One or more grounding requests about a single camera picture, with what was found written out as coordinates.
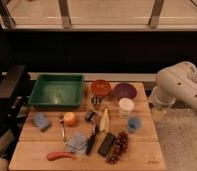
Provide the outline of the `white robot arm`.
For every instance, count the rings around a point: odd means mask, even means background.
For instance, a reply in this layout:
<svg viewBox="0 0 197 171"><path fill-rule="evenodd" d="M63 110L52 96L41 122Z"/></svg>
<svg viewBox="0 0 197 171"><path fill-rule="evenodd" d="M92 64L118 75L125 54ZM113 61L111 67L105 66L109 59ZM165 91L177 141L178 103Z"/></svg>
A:
<svg viewBox="0 0 197 171"><path fill-rule="evenodd" d="M197 112L197 67L188 61L161 69L156 75L156 86L150 100L157 109L171 107L176 99Z"/></svg>

